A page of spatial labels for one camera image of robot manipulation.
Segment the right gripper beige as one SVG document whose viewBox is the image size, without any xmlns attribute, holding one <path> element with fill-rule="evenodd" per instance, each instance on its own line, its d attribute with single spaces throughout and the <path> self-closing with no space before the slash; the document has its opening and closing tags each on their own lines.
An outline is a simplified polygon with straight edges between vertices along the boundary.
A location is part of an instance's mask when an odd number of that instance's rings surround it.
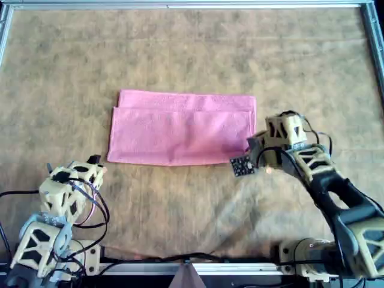
<svg viewBox="0 0 384 288">
<path fill-rule="evenodd" d="M 265 163 L 278 167 L 283 164 L 284 151 L 302 148 L 307 145 L 307 135 L 303 129 L 302 117 L 295 112 L 283 112 L 265 119 L 266 129 L 247 139 L 248 155 L 253 163 Z"/>
</svg>

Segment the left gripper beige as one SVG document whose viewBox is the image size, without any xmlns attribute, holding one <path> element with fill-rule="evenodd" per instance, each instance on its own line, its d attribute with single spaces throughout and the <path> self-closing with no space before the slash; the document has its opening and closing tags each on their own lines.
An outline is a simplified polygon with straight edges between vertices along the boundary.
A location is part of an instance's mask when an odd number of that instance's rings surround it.
<svg viewBox="0 0 384 288">
<path fill-rule="evenodd" d="M 50 172 L 49 177 L 39 187 L 40 209 L 55 217 L 64 217 L 70 224 L 83 224 L 81 220 L 87 203 L 93 212 L 96 195 L 103 184 L 104 166 L 101 155 L 89 157 L 89 163 L 71 162 L 67 167 L 59 166 Z"/>
</svg>

